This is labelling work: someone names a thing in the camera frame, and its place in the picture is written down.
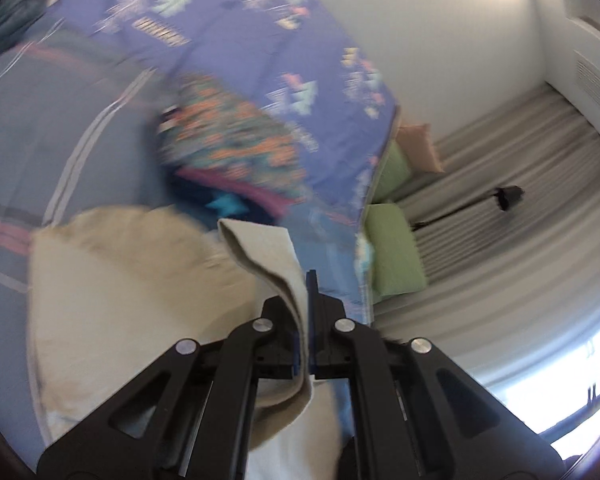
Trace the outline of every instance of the beige pillow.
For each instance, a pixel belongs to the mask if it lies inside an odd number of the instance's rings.
[[[429,130],[430,124],[400,126],[395,140],[409,159],[412,169],[427,173],[444,173]]]
[[[29,261],[31,382],[51,444],[178,339],[225,338],[280,295],[298,326],[299,371],[261,380],[251,449],[312,395],[307,298],[286,229],[223,219],[221,245],[172,208],[106,206],[36,231]]]

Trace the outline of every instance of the beige cloth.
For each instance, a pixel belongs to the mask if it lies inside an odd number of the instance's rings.
[[[249,453],[246,480],[335,480],[343,446],[333,387],[315,383],[302,415]]]
[[[301,372],[261,381],[252,447],[302,413],[312,395],[307,298],[288,233],[235,220],[222,220],[219,233],[248,272],[170,208],[98,208],[34,234],[29,358],[48,444],[178,339],[225,338],[276,294],[302,335]]]

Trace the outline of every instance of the cushion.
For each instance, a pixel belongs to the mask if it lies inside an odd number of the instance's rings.
[[[382,297],[382,294],[380,294],[377,290],[372,288],[371,289],[371,304],[380,303],[382,300],[384,300],[384,298]]]
[[[389,143],[372,202],[381,202],[411,177],[411,170],[395,140]]]
[[[444,173],[429,130],[430,124],[401,126],[395,141],[414,170]]]
[[[393,296],[427,286],[415,238],[397,205],[370,205],[365,229],[376,256],[373,288],[378,294]]]

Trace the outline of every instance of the gray bedsheet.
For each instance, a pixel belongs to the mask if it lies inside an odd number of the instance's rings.
[[[48,18],[0,56],[0,430],[31,467],[29,232],[98,205],[169,203],[152,132],[173,99],[152,70]]]

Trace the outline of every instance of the white wall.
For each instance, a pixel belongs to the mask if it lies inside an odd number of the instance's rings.
[[[579,19],[582,14],[589,14],[600,23],[600,4],[596,1],[536,0],[536,3],[547,60],[547,81],[600,133],[600,106],[576,84],[576,52],[600,70],[600,31]]]
[[[436,138],[544,81],[532,0],[322,2]]]

